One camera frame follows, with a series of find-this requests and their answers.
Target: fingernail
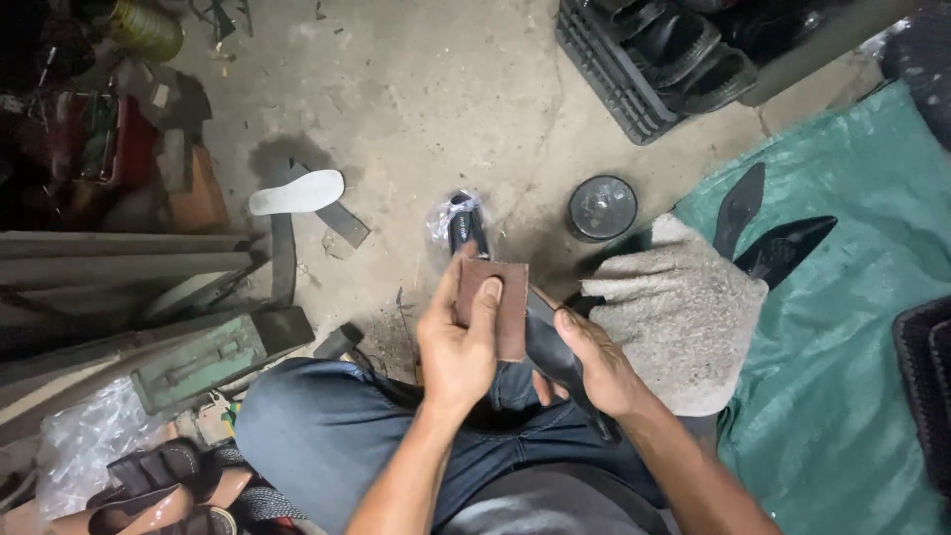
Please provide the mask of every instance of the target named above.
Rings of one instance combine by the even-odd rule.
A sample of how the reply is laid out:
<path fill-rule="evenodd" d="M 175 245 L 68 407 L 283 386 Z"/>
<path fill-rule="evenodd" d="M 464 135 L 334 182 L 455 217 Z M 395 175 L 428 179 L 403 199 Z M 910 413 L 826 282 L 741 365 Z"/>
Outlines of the fingernail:
<path fill-rule="evenodd" d="M 565 329 L 573 329 L 575 328 L 575 326 L 578 325 L 578 322 L 574 320 L 574 316 L 570 312 L 568 312 L 566 309 L 561 308 L 560 310 L 558 310 L 557 314 L 558 314 L 558 321 L 561 322 L 561 326 L 564 327 Z"/>
<path fill-rule="evenodd" d="M 489 277 L 482 283 L 482 290 L 495 297 L 495 300 L 498 301 L 502 298 L 502 281 L 495 277 Z"/>

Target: green tarp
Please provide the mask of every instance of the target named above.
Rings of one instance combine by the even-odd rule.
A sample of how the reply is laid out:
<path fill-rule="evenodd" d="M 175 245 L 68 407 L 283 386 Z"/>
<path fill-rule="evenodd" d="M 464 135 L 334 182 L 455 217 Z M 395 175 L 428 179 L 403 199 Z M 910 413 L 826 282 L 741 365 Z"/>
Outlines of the green tarp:
<path fill-rule="evenodd" d="M 768 296 L 719 454 L 786 535 L 940 534 L 902 390 L 891 323 L 951 295 L 951 166 L 904 84 L 784 132 L 707 178 L 675 213 L 712 239 L 717 208 L 755 162 L 763 232 L 839 225 Z"/>

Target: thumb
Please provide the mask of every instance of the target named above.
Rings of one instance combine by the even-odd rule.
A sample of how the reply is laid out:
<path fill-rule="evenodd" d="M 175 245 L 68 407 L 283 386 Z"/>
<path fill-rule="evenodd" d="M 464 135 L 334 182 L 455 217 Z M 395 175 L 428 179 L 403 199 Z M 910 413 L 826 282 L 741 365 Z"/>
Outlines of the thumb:
<path fill-rule="evenodd" d="M 600 357 L 601 348 L 581 322 L 582 320 L 577 318 L 574 312 L 566 308 L 560 308 L 554 314 L 554 328 L 558 331 L 558 335 L 577 355 L 581 364 L 586 366 Z"/>
<path fill-rule="evenodd" d="M 466 340 L 485 344 L 495 349 L 495 315 L 502 300 L 502 281 L 489 277 L 482 282 L 473 298 L 472 315 L 469 320 L 469 333 Z"/>

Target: beige cloth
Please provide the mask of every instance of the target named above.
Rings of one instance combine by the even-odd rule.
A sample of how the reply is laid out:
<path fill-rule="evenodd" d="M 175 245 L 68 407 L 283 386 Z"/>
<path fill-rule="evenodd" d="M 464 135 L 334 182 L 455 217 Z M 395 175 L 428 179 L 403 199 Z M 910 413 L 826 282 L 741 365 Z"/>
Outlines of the beige cloth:
<path fill-rule="evenodd" d="M 582 287 L 605 297 L 591 319 L 674 414 L 707 416 L 727 405 L 767 296 L 765 282 L 664 214 L 654 221 L 650 250 L 609 259 Z"/>

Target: jeans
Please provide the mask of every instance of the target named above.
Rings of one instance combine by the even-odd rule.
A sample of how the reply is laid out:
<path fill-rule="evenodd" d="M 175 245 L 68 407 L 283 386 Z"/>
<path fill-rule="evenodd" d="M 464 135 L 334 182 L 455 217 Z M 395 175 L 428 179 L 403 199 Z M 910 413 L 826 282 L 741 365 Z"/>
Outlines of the jeans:
<path fill-rule="evenodd" d="M 421 399 L 421 388 L 351 363 L 290 359 L 248 389 L 235 439 L 271 485 L 329 535 L 340 535 L 399 446 Z M 542 407 L 531 369 L 505 363 L 453 441 L 434 530 L 492 480 L 547 463 L 597 466 L 651 505 L 664 506 L 630 441 L 603 443 L 574 404 Z"/>

